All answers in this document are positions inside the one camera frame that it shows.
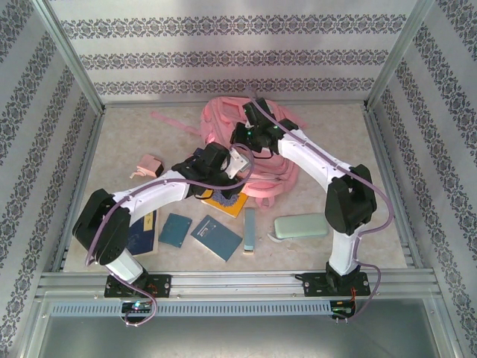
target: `enclosure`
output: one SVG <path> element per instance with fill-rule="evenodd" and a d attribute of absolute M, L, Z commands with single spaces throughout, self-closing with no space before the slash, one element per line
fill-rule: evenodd
<path fill-rule="evenodd" d="M 477 357 L 476 0 L 4 0 L 0 4 L 3 357 Z M 326 193 L 300 170 L 293 189 L 255 208 L 253 255 L 227 261 L 190 235 L 159 242 L 169 213 L 191 229 L 211 215 L 195 198 L 161 207 L 152 252 L 167 298 L 125 327 L 133 298 L 104 296 L 108 272 L 86 267 L 72 231 L 97 189 L 151 178 L 203 139 L 207 102 L 257 96 L 286 107 L 308 138 L 369 168 L 393 223 L 358 258 L 382 270 L 355 321 L 329 318 L 349 297 L 306 295 L 296 274 L 324 272 L 332 230 L 269 239 L 274 219 L 322 213 Z M 377 198 L 370 227 L 388 216 Z M 364 269 L 370 289 L 378 274 Z M 359 296 L 357 311 L 367 299 Z M 145 314 L 132 314 L 142 317 Z"/>

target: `damask pattern wall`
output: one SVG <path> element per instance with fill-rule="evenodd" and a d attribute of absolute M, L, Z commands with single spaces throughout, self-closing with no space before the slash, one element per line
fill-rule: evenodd
<path fill-rule="evenodd" d="M 477 357 L 476 44 L 477 1 L 436 1 L 375 108 L 465 357 Z"/>
<path fill-rule="evenodd" d="M 15 357 L 96 115 L 28 0 L 0 1 L 0 357 Z"/>
<path fill-rule="evenodd" d="M 51 0 L 104 103 L 366 99 L 416 0 Z"/>

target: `beige floor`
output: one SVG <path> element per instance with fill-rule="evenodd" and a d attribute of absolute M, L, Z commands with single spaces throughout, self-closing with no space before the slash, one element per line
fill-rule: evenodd
<path fill-rule="evenodd" d="M 357 104 L 289 106 L 307 123 L 308 137 L 340 160 L 350 164 L 365 164 L 373 181 L 382 186 L 376 159 L 367 135 L 364 120 Z M 95 158 L 86 185 L 83 205 L 93 191 L 105 188 L 115 192 L 137 186 L 145 178 L 130 179 L 130 173 L 143 154 L 161 158 L 166 169 L 183 161 L 197 147 L 203 146 L 200 137 L 172 128 L 150 117 L 152 110 L 198 127 L 202 107 L 161 107 L 108 109 L 98 142 Z M 324 269 L 332 247 L 332 237 L 291 240 L 277 244 L 267 237 L 274 219 L 279 216 L 318 213 L 324 209 L 325 192 L 305 172 L 301 172 L 295 188 L 277 198 L 275 206 L 257 210 L 257 237 L 254 255 L 244 255 L 240 246 L 228 262 L 215 256 L 188 235 L 181 249 L 167 244 L 155 244 L 154 252 L 138 256 L 148 271 L 262 271 Z M 255 207 L 249 198 L 246 206 Z M 207 214 L 215 217 L 238 235 L 243 235 L 243 212 L 237 219 L 188 198 L 159 210 L 157 229 L 160 230 L 169 213 L 193 219 L 190 231 Z M 370 226 L 382 223 L 387 217 L 384 203 L 378 198 L 378 210 Z M 98 265 L 83 266 L 86 251 L 73 238 L 66 259 L 65 271 L 101 271 Z M 405 268 L 399 238 L 394 225 L 385 231 L 366 236 L 358 258 L 382 268 Z"/>

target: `patterned wallpaper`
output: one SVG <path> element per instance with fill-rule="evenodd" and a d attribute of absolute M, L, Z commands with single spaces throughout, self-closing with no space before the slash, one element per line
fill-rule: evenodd
<path fill-rule="evenodd" d="M 0 12 L 0 357 L 13 357 L 95 114 L 30 2 L 2 1 Z"/>
<path fill-rule="evenodd" d="M 366 99 L 416 0 L 51 0 L 104 103 Z"/>
<path fill-rule="evenodd" d="M 477 357 L 476 6 L 434 3 L 375 108 L 465 357 Z"/>

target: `yellow book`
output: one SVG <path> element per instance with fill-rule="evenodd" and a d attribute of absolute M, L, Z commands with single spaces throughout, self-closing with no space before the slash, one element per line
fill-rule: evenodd
<path fill-rule="evenodd" d="M 207 190 L 203 194 L 203 196 L 207 197 L 210 194 L 211 194 L 211 190 Z M 233 218 L 236 218 L 237 216 L 239 216 L 239 213 L 242 207 L 244 207 L 247 199 L 248 199 L 248 195 L 245 195 L 243 192 L 237 195 L 233 195 L 232 198 L 230 199 L 226 199 L 220 193 L 220 191 L 215 190 L 210 199 L 204 199 L 202 200 L 202 202 L 210 205 L 211 207 L 214 207 L 215 209 L 219 209 L 220 211 L 223 211 L 226 214 L 229 214 Z"/>

